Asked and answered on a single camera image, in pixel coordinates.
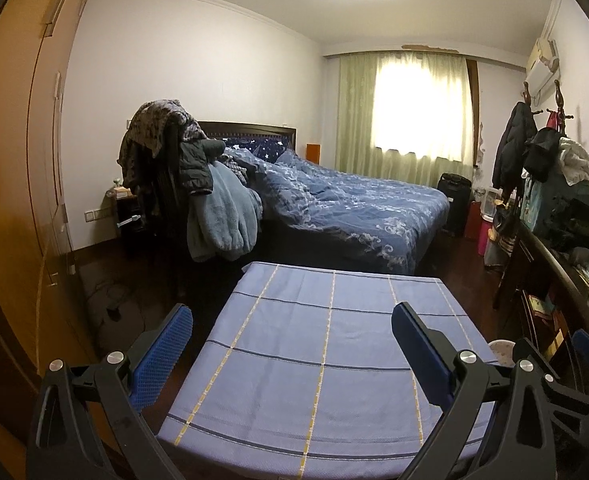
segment window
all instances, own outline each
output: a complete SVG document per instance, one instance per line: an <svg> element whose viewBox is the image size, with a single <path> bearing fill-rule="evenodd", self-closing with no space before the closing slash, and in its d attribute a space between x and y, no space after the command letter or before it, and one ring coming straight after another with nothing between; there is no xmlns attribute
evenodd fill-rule
<svg viewBox="0 0 589 480"><path fill-rule="evenodd" d="M383 57L372 111L376 147L471 166L473 135L465 58L419 52Z"/></svg>

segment air conditioner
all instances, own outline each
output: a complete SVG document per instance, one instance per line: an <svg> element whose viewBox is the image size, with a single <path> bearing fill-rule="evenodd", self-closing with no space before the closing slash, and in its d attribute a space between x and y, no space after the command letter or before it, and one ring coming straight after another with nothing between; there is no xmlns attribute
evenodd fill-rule
<svg viewBox="0 0 589 480"><path fill-rule="evenodd" d="M530 94L536 97L549 88L558 70L559 56L554 43L545 38L539 38L534 43L525 68L527 74L525 80L530 86Z"/></svg>

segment blue floral bedding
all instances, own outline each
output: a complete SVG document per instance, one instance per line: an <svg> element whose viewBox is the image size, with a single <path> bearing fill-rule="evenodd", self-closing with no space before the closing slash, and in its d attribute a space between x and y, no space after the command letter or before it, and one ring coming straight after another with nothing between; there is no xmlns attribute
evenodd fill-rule
<svg viewBox="0 0 589 480"><path fill-rule="evenodd" d="M382 258L391 274L413 274L449 202L439 190L396 180L368 178L322 168L287 150L276 164L248 150L230 150L255 177L264 208L286 225L356 240L357 255Z"/></svg>

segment dark green jacket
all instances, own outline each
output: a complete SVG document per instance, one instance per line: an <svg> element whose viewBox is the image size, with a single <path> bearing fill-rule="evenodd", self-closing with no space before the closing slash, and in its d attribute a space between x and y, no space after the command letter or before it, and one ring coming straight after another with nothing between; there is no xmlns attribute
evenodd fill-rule
<svg viewBox="0 0 589 480"><path fill-rule="evenodd" d="M197 139L179 142L178 175L181 186L190 194L210 194L212 173L209 162L223 154L225 142L217 139Z"/></svg>

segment pink bin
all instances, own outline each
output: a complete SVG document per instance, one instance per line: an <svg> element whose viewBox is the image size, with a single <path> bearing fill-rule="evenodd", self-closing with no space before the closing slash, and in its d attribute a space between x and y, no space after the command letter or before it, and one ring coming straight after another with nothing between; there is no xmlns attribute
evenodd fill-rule
<svg viewBox="0 0 589 480"><path fill-rule="evenodd" d="M487 231L492 228L492 220L487 220L487 217L483 215L481 221L481 232L479 232L479 244L477 245L477 252L479 256L485 255L485 247L487 246Z"/></svg>

